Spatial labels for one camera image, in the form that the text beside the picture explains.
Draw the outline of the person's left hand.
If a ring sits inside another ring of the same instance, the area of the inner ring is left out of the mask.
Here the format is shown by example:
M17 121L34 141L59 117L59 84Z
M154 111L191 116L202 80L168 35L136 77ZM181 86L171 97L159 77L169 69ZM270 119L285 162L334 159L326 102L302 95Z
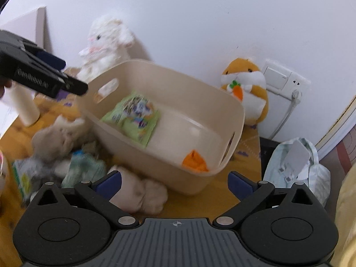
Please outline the person's left hand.
M0 98L2 98L5 94L5 89L10 88L12 86L12 80L7 78L0 78Z

